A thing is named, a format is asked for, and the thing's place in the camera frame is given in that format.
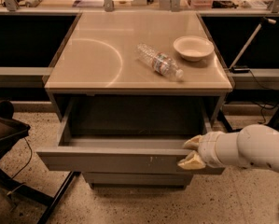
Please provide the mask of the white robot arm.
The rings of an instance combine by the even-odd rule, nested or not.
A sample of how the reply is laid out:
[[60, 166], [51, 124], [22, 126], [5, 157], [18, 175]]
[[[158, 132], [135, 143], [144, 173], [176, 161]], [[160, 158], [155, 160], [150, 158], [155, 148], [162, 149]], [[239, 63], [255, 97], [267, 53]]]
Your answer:
[[279, 174], [279, 132], [265, 125], [248, 125], [235, 133], [197, 135], [183, 148], [190, 150], [177, 164], [184, 170], [237, 166]]

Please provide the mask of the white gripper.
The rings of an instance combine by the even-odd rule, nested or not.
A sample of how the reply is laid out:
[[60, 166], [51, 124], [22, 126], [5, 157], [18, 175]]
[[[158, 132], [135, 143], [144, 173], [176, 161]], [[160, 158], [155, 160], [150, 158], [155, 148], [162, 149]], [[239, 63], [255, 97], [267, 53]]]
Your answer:
[[210, 132], [203, 136], [196, 135], [183, 144], [183, 148], [192, 149], [185, 159], [177, 165], [184, 170], [200, 170], [207, 166], [212, 168], [222, 168], [223, 163], [216, 154], [216, 143], [222, 132]]

